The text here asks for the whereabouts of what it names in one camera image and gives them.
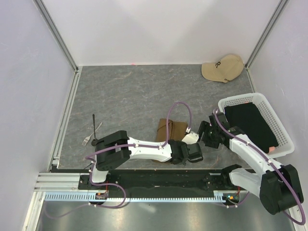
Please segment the brown cloth napkin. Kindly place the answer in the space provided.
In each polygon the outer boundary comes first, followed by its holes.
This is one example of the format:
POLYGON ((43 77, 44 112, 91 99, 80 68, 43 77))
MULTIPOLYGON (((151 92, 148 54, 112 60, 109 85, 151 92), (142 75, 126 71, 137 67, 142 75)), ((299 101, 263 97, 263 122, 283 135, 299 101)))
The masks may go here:
POLYGON ((169 140, 181 141, 185 136, 187 127, 186 122, 167 120, 166 118, 159 120, 155 142, 167 142, 167 144, 158 149, 160 157, 155 159, 156 162, 170 162, 171 148, 169 140))

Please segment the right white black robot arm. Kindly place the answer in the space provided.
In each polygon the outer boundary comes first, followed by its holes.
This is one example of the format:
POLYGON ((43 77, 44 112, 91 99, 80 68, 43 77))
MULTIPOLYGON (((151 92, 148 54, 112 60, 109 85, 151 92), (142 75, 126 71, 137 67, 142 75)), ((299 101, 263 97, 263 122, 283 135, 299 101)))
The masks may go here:
POLYGON ((225 174, 220 177, 223 188, 229 190, 239 186, 248 190, 260 199, 272 215, 303 203, 304 196, 296 168, 270 158, 240 128, 225 129, 202 121, 198 134, 205 146, 218 148, 223 144, 254 170, 250 173, 239 165, 224 168, 225 174))

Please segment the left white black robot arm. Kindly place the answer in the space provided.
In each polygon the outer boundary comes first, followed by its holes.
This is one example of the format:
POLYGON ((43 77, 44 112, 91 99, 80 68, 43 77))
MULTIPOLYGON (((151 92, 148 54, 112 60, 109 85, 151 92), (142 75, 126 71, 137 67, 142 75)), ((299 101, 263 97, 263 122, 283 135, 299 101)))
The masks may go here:
POLYGON ((109 171, 130 159, 154 160, 174 165, 192 162, 199 157, 193 150, 198 147, 197 141, 198 135, 192 131, 181 141, 151 142, 128 137, 126 131, 120 130, 98 140, 95 152, 86 157, 92 163, 89 184, 95 189, 101 189, 109 171))

